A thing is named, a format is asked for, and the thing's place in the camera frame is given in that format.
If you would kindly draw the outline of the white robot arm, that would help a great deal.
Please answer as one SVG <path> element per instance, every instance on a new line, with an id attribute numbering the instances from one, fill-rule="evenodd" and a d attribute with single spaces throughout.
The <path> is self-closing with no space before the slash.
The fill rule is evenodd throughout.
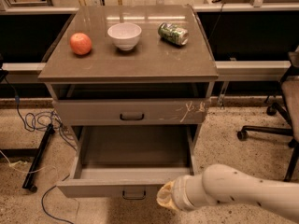
<path id="1" fill-rule="evenodd" d="M 204 206 L 247 203 L 299 222 L 299 185 L 266 180 L 227 165 L 213 164 L 199 175 L 183 175 L 164 184 L 157 203 L 190 212 Z"/>

